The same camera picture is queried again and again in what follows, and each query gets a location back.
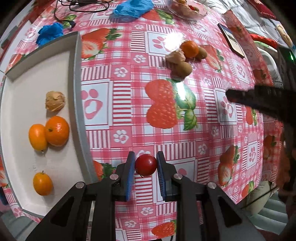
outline blue glove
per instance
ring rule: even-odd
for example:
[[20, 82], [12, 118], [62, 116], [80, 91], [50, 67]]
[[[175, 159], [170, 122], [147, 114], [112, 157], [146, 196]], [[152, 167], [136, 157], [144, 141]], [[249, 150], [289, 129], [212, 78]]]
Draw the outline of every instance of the blue glove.
[[41, 46], [49, 41], [63, 36], [63, 25], [60, 23], [54, 23], [53, 25], [45, 25], [39, 30], [39, 36], [36, 43]]
[[152, 0], [127, 0], [121, 3], [113, 13], [134, 18], [141, 17], [144, 13], [153, 8]]

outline cherry tomato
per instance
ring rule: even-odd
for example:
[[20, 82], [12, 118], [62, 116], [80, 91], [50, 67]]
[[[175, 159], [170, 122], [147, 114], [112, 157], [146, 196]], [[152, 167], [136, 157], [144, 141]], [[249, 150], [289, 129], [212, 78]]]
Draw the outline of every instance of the cherry tomato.
[[151, 176], [157, 168], [157, 160], [150, 154], [143, 154], [136, 159], [136, 172], [142, 177]]

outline tablecloth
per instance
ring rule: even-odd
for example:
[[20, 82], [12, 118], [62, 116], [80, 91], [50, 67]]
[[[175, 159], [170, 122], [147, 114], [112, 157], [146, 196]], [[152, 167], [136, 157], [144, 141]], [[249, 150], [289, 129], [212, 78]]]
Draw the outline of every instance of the tablecloth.
[[[37, 48], [39, 29], [55, 21], [55, 3], [33, 23], [8, 68]], [[218, 176], [227, 175], [218, 173], [221, 156], [233, 146], [237, 163], [231, 165], [231, 179], [222, 189], [235, 203], [259, 184], [261, 173], [264, 180], [274, 181], [281, 123], [225, 97], [229, 88], [272, 85], [262, 56], [233, 12], [220, 15], [209, 9], [203, 20], [190, 22], [169, 13], [163, 0], [153, 0], [153, 10], [131, 21], [112, 14], [118, 3], [99, 13], [73, 13], [60, 5], [56, 11], [59, 18], [74, 20], [73, 31], [81, 35], [100, 29], [96, 32], [98, 54], [82, 52], [87, 58], [81, 66], [85, 125], [98, 177], [102, 178], [103, 170], [112, 172], [125, 162], [129, 151], [138, 157], [144, 153], [155, 156], [161, 150], [178, 173], [199, 183], [219, 184]], [[100, 8], [89, 5], [83, 10]], [[218, 23], [233, 31], [244, 59], [231, 52]], [[70, 29], [66, 23], [64, 27], [66, 34]], [[193, 72], [177, 83], [165, 55], [185, 40], [204, 47], [208, 57], [189, 60]], [[145, 88], [151, 81], [152, 90], [162, 85], [161, 98], [151, 97]], [[163, 103], [163, 98], [170, 101]], [[150, 108], [171, 116], [173, 122], [165, 123], [166, 129], [153, 127], [155, 123], [148, 123]], [[9, 187], [5, 192], [15, 215], [30, 217], [17, 205]], [[131, 200], [116, 203], [116, 237], [137, 241], [170, 236], [175, 232], [175, 219], [176, 203], [162, 201], [156, 173], [145, 178], [135, 175]]]

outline tangerine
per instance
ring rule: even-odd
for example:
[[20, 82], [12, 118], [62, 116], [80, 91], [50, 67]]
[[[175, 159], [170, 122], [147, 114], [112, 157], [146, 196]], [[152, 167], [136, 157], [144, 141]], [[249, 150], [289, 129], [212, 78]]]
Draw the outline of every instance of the tangerine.
[[44, 125], [34, 124], [30, 127], [29, 141], [31, 143], [31, 146], [37, 151], [43, 151], [47, 148]]
[[180, 45], [186, 58], [194, 58], [199, 53], [199, 47], [194, 41], [185, 41]]
[[53, 146], [63, 146], [69, 138], [69, 125], [60, 116], [51, 117], [45, 125], [46, 140]]
[[49, 175], [45, 174], [44, 172], [38, 172], [35, 174], [33, 178], [33, 186], [35, 191], [40, 196], [49, 195], [54, 187]]

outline glass bowl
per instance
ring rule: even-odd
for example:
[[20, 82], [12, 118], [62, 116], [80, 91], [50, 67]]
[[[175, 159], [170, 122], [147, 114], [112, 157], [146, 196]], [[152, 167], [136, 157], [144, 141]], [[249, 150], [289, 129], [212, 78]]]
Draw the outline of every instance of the glass bowl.
[[[173, 14], [187, 20], [197, 21], [197, 20], [203, 19], [207, 15], [207, 10], [205, 9], [205, 6], [193, 0], [187, 0], [186, 5], [181, 4], [175, 0], [165, 0], [165, 3], [168, 9]], [[199, 12], [193, 11], [192, 9], [189, 8], [188, 5], [197, 7], [199, 9]]]

